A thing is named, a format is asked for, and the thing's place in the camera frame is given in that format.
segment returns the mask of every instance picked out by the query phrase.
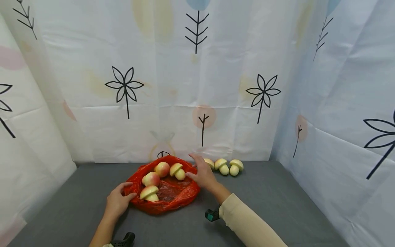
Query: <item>sleeve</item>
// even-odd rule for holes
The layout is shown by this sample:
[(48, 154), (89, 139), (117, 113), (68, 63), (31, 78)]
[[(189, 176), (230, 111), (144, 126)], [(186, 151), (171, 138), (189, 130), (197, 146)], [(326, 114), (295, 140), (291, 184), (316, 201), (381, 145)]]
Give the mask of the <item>sleeve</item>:
[(235, 194), (222, 203), (219, 215), (247, 247), (286, 247), (276, 232)]

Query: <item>gray table surface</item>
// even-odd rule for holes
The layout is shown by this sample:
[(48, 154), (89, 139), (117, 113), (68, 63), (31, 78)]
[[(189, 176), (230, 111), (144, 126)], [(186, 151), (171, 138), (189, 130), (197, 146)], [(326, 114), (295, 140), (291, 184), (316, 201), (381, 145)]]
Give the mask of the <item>gray table surface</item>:
[[(216, 174), (264, 219), (289, 247), (348, 247), (298, 183), (278, 162), (244, 162), (237, 177)], [(142, 164), (84, 164), (10, 243), (14, 246), (88, 246), (103, 215), (106, 197)], [(114, 238), (136, 234), (134, 247), (244, 246), (223, 220), (209, 222), (204, 212), (218, 204), (201, 190), (190, 205), (151, 216), (130, 208)]]

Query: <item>forearm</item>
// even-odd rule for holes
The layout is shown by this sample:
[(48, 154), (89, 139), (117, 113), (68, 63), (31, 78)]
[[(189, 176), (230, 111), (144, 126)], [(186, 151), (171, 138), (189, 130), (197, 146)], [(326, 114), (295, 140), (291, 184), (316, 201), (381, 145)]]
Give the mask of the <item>forearm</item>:
[(103, 216), (100, 224), (89, 244), (89, 247), (101, 247), (103, 245), (109, 244), (113, 237), (113, 232), (117, 219), (113, 217)]
[(217, 181), (208, 187), (207, 190), (214, 195), (220, 205), (231, 195), (231, 192)]
[(220, 217), (247, 247), (286, 247), (276, 232), (235, 194), (223, 201)]

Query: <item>plastic bag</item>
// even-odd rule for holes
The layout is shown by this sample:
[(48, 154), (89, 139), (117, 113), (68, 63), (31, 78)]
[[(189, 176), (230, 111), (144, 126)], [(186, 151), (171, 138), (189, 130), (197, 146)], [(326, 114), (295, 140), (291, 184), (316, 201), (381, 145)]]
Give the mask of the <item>plastic bag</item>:
[(132, 204), (141, 211), (148, 214), (158, 215), (170, 210), (176, 210), (180, 207), (186, 206), (191, 203), (200, 191), (200, 187), (197, 183), (188, 177), (185, 177), (183, 181), (177, 180), (175, 177), (171, 177), (170, 174), (166, 177), (161, 178), (160, 185), (158, 186), (159, 192), (157, 193), (159, 201), (149, 202), (140, 199), (141, 190), (144, 185), (141, 180), (149, 172), (153, 172), (154, 168), (160, 162), (167, 162), (170, 167), (175, 163), (182, 164), (182, 169), (185, 172), (191, 172), (197, 174), (198, 170), (189, 162), (186, 162), (180, 158), (167, 155), (159, 158), (149, 164), (140, 166), (139, 169), (127, 180), (127, 182), (133, 182), (133, 185), (125, 188), (125, 195), (130, 193), (137, 193), (137, 196), (131, 200)]

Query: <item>fabric backdrop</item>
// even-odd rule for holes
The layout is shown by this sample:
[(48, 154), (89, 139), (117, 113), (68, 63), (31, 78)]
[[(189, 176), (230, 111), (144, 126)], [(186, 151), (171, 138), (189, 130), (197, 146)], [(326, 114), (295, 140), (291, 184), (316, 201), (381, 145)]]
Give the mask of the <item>fabric backdrop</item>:
[[(75, 161), (191, 151), (268, 160), (298, 3), (7, 0), (2, 9), (29, 46), (45, 46), (40, 71), (60, 92), (50, 108)], [(33, 28), (17, 21), (21, 5)]]
[(0, 14), (0, 246), (11, 241), (75, 168)]
[(271, 156), (355, 247), (395, 243), (393, 13), (393, 0), (317, 6)]

